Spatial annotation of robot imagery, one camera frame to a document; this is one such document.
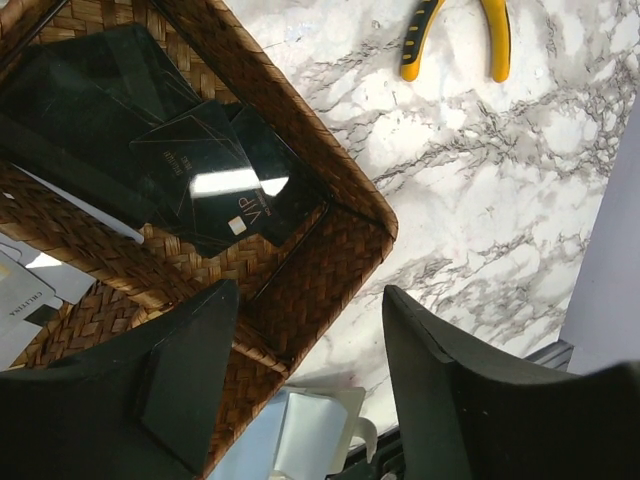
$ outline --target brown wicker basket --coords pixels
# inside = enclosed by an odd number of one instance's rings
[[[45,366],[162,314],[204,285],[221,278],[238,281],[243,306],[209,472],[390,252],[397,221],[221,0],[155,0],[154,5],[10,0],[0,10],[0,71],[30,42],[140,23],[203,98],[240,98],[253,105],[324,180],[331,201],[281,248],[254,236],[207,259],[152,225],[143,229],[144,245],[137,245],[0,158],[1,192],[10,194],[0,195],[0,232],[99,280],[81,303],[60,310],[17,366]]]

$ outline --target pliers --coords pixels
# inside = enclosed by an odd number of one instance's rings
[[[491,76],[504,82],[509,76],[511,63],[511,28],[506,0],[480,0],[484,7],[491,32]],[[445,0],[422,0],[413,16],[407,38],[402,49],[400,73],[407,82],[418,77],[424,42],[433,20]]]

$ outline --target white wall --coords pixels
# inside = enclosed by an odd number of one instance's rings
[[[640,360],[640,102],[622,139],[560,338],[569,371]]]

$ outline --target black grip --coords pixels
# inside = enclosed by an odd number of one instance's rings
[[[441,0],[422,0],[418,5],[402,48],[402,65],[412,64],[419,58],[427,27],[440,3]]]

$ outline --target marble surface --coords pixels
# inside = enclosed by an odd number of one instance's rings
[[[398,215],[395,249],[294,377],[367,388],[397,423],[384,285],[510,353],[555,340],[638,83],[636,0],[508,0],[511,76],[489,78],[478,0],[448,0],[398,76],[416,0],[228,0]]]

